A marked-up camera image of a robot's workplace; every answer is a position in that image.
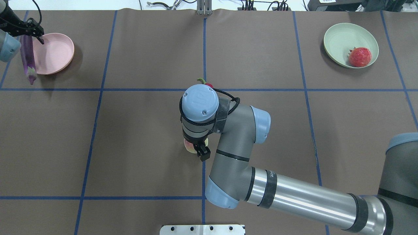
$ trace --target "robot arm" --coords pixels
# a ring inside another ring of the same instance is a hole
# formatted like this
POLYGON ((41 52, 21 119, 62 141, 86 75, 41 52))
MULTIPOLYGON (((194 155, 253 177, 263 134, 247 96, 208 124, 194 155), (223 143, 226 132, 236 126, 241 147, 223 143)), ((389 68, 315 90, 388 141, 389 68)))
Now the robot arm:
POLYGON ((6 2, 0 0, 0 60, 9 62, 19 52, 21 44, 14 38, 16 36, 29 35, 44 44, 42 39, 44 31, 40 26, 41 21, 42 17, 39 23, 33 18, 23 22, 6 2))
MULTIPOLYGON (((411 205, 401 203, 402 205, 399 206, 400 203, 395 200, 396 198, 380 195, 381 190, 378 197, 360 197, 249 166, 253 144, 263 143, 267 138, 270 115, 263 110, 240 104, 234 112, 225 116, 222 110, 224 109, 222 103, 225 102, 222 99, 218 98, 214 89, 199 84, 185 91, 180 106, 183 135, 187 141, 194 144, 196 150, 202 149, 203 141, 210 133, 221 134, 206 184, 205 196, 211 203, 233 209, 239 201, 247 201, 259 207, 285 211, 347 232, 366 235, 390 235, 392 230, 393 234, 406 235, 413 234, 411 231, 418 231, 416 224, 418 208, 413 203, 411 205), (222 125, 221 128, 217 128, 217 123, 221 123, 218 119, 224 118, 223 128, 222 125), (401 220, 404 216, 412 217, 412 223, 402 221, 394 224, 394 216, 398 216, 401 220)), ((229 102, 228 110, 235 105, 235 102, 229 102)), ((409 151, 414 156, 410 158, 415 161, 413 164, 415 167, 410 169, 416 169, 417 133, 415 142, 412 143, 409 151)), ((393 154, 396 157, 391 157, 391 161, 405 155, 404 152, 393 154)), ((416 186, 418 173, 416 170, 411 171, 413 175, 408 176, 408 182, 415 181, 416 186)), ((384 170, 381 188, 388 188, 386 185, 393 178, 393 174, 395 173, 384 170)), ((409 188, 407 186, 405 188, 410 192, 411 184, 405 185, 409 185, 409 188)), ((394 192, 405 195, 402 190, 394 190, 394 192)), ((415 198, 418 198, 416 191, 407 195, 415 195, 415 198)))

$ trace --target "light blue cap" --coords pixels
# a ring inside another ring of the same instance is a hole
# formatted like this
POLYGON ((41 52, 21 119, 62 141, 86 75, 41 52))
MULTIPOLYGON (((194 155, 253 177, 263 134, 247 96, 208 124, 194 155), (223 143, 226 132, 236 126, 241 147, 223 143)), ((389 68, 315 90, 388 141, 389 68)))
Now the light blue cap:
POLYGON ((255 142, 264 143, 270 131, 271 117, 270 114, 264 110, 254 108, 251 106, 255 119, 255 142))
POLYGON ((210 86, 196 84, 189 87, 184 95, 181 107, 185 116, 194 122, 203 122, 212 117, 219 106, 219 98, 210 86))
POLYGON ((239 202, 219 188, 210 177, 206 184, 205 196, 213 205, 222 208, 234 209, 239 202))
POLYGON ((12 37, 10 34, 6 33, 4 38, 3 46, 0 51, 0 60, 3 62, 9 62, 13 57, 19 52, 20 42, 12 37))
POLYGON ((395 147, 396 145, 400 145, 403 143, 418 141, 418 132, 411 132, 411 133, 402 133, 399 135, 395 135, 389 142, 389 147, 387 148, 386 152, 389 149, 395 147))

